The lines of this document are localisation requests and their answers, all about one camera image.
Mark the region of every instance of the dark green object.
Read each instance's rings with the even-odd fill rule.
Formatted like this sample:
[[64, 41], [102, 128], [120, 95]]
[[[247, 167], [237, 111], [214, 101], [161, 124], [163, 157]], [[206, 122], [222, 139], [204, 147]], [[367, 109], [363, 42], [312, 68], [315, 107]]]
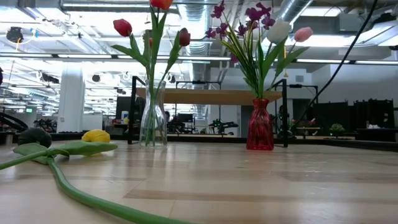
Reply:
[[52, 143], [51, 135], [41, 128], [30, 128], [23, 131], [18, 137], [18, 146], [36, 142], [39, 142], [42, 146], [50, 147]]

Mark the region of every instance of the pink tulip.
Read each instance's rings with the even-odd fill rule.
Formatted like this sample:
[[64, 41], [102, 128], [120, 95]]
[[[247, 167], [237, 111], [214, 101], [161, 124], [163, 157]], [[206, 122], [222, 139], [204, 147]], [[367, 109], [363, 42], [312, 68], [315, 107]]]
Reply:
[[297, 42], [304, 42], [308, 40], [313, 34], [311, 27], [304, 27], [296, 31], [294, 34], [294, 40]]

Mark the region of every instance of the vase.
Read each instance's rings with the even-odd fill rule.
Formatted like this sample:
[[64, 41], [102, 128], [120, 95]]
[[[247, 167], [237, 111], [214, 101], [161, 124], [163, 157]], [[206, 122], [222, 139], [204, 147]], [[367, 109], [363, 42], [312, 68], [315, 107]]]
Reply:
[[163, 106], [166, 82], [146, 80], [145, 83], [146, 103], [142, 114], [139, 144], [145, 147], [166, 146], [167, 120]]
[[246, 149], [249, 150], [274, 150], [274, 133], [272, 120], [267, 112], [267, 99], [253, 100], [254, 111], [249, 120], [249, 134]]

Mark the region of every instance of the red vase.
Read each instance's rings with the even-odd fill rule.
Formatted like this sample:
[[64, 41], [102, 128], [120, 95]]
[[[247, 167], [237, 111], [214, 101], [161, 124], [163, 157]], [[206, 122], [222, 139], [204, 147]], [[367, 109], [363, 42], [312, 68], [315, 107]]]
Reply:
[[272, 133], [272, 120], [267, 112], [268, 103], [267, 99], [253, 100], [254, 111], [250, 116], [246, 149], [274, 150], [274, 133]]

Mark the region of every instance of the desk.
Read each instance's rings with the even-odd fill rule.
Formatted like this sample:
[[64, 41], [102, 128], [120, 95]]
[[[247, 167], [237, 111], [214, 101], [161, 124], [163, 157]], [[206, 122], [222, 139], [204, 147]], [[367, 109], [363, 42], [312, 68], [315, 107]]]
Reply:
[[303, 139], [305, 139], [305, 133], [306, 133], [307, 130], [313, 130], [313, 131], [321, 130], [321, 128], [304, 128], [304, 127], [302, 127], [302, 128], [297, 128], [297, 129], [298, 129], [298, 130], [304, 130]]

